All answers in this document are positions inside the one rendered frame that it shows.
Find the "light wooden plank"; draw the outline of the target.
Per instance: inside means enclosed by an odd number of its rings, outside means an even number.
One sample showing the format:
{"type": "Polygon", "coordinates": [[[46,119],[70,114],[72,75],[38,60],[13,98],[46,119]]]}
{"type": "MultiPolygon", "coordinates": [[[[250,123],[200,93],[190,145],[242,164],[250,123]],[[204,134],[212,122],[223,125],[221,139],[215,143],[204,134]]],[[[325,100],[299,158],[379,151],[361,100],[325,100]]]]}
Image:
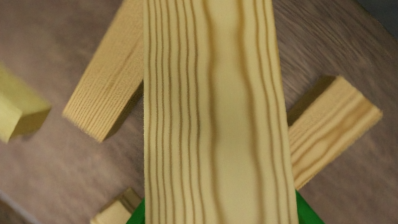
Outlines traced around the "light wooden plank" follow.
{"type": "Polygon", "coordinates": [[[143,94],[143,0],[129,0],[65,111],[103,140],[143,94]]]}
{"type": "Polygon", "coordinates": [[[384,117],[343,79],[325,77],[288,115],[298,191],[384,117]]]}

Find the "light wood offcut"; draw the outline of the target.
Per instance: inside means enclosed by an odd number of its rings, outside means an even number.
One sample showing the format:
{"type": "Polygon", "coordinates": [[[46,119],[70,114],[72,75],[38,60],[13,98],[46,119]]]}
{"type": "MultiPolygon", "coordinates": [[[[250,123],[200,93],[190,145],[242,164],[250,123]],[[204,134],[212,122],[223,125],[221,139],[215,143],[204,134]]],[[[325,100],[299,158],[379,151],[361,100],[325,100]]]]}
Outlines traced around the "light wood offcut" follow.
{"type": "Polygon", "coordinates": [[[106,201],[89,220],[93,224],[125,224],[142,199],[130,184],[106,201]]]}

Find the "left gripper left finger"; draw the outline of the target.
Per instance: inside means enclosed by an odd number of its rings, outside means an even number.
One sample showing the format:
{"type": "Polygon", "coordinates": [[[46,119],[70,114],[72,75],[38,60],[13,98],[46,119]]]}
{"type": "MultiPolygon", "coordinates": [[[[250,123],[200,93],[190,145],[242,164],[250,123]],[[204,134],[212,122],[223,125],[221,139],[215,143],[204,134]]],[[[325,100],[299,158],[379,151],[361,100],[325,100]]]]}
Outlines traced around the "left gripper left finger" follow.
{"type": "Polygon", "coordinates": [[[145,224],[145,197],[125,224],[145,224]]]}

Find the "yellow wooden block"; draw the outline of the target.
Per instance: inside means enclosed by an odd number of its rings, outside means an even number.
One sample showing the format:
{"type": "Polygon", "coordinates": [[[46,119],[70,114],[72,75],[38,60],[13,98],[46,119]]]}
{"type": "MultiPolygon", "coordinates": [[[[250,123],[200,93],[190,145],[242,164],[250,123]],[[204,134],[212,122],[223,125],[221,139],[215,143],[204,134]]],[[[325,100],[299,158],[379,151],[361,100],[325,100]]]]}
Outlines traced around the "yellow wooden block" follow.
{"type": "Polygon", "coordinates": [[[0,59],[0,129],[12,136],[40,127],[54,103],[0,59]]]}

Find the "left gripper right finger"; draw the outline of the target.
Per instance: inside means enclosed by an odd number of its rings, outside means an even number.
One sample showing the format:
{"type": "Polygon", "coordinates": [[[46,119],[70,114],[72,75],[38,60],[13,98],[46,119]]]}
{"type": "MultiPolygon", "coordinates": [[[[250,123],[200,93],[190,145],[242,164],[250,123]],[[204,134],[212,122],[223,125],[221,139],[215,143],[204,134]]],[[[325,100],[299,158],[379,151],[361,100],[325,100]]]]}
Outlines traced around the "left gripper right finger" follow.
{"type": "Polygon", "coordinates": [[[325,224],[296,189],[295,195],[299,224],[325,224]]]}

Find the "long wooden board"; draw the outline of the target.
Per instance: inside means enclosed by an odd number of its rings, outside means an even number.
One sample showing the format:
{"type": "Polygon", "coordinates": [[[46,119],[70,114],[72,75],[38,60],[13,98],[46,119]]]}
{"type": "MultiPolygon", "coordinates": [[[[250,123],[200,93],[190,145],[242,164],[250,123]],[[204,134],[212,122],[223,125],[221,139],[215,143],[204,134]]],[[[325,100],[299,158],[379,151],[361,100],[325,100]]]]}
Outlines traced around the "long wooden board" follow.
{"type": "Polygon", "coordinates": [[[272,0],[143,0],[145,224],[299,224],[272,0]]]}

